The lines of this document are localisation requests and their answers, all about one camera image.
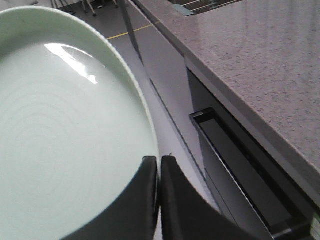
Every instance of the sink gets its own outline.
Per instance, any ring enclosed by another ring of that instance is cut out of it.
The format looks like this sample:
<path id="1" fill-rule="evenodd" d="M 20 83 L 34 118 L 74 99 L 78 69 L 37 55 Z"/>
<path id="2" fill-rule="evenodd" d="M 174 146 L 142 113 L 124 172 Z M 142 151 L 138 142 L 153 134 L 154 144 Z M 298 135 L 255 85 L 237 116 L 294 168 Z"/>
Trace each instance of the sink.
<path id="1" fill-rule="evenodd" d="M 242 0 L 169 0 L 173 8 L 184 16 L 196 15 Z"/>

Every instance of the plate surface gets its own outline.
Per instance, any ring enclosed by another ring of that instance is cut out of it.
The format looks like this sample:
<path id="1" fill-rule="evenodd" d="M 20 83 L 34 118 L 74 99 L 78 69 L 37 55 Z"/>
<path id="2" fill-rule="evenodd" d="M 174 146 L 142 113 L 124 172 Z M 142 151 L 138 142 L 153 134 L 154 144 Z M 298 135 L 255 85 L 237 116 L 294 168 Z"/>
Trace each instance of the plate surface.
<path id="1" fill-rule="evenodd" d="M 125 62 L 77 18 L 19 7 L 0 32 L 0 239 L 60 239 L 158 157 L 153 123 Z"/>

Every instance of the cabinet door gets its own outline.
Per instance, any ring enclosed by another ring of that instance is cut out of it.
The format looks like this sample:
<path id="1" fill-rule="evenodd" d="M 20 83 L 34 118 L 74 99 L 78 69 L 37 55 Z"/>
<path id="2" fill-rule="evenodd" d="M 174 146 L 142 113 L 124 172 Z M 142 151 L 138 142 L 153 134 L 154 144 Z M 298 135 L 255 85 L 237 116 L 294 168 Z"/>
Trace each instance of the cabinet door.
<path id="1" fill-rule="evenodd" d="M 204 173 L 199 135 L 189 118 L 194 106 L 185 59 L 132 1 L 128 0 L 126 9 L 145 70 Z"/>

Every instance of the countertop edge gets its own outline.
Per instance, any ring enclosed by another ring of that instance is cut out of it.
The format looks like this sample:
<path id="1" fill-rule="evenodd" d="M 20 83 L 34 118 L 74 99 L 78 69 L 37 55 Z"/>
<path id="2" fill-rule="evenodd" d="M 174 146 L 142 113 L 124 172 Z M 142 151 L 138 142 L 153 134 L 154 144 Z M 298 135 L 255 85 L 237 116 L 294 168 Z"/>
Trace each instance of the countertop edge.
<path id="1" fill-rule="evenodd" d="M 216 80 L 214 83 L 212 81 L 207 81 L 203 82 L 203 84 L 214 94 L 219 95 L 217 96 L 219 101 L 221 101 L 234 117 L 252 134 L 278 164 L 285 169 L 313 202 L 317 206 L 320 206 L 320 172 L 318 172 L 317 168 L 312 163 L 308 162 L 298 150 L 263 120 L 254 109 L 241 99 L 240 96 L 233 92 L 224 83 L 221 77 L 216 76 L 216 74 L 201 61 L 195 53 L 175 36 L 174 32 L 171 32 L 169 28 L 166 27 L 162 19 L 154 15 L 151 10 L 140 2 L 140 0 L 132 1 L 142 10 L 152 23 L 156 23 L 156 28 L 178 50 L 178 52 L 189 59 L 196 68 L 202 71 L 205 78 Z"/>

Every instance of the speckled countertop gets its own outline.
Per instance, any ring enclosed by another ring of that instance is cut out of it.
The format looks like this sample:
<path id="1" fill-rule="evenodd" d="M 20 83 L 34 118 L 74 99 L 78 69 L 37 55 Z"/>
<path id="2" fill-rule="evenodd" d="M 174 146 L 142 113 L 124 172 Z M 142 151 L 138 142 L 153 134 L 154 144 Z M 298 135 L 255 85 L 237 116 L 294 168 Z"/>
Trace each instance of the speckled countertop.
<path id="1" fill-rule="evenodd" d="M 275 159 L 293 167 L 289 174 L 320 205 L 320 1 L 244 0 L 193 16 L 167 0 L 134 2 L 187 58 L 216 76 L 211 87 L 271 143 L 266 148 L 280 153 Z"/>

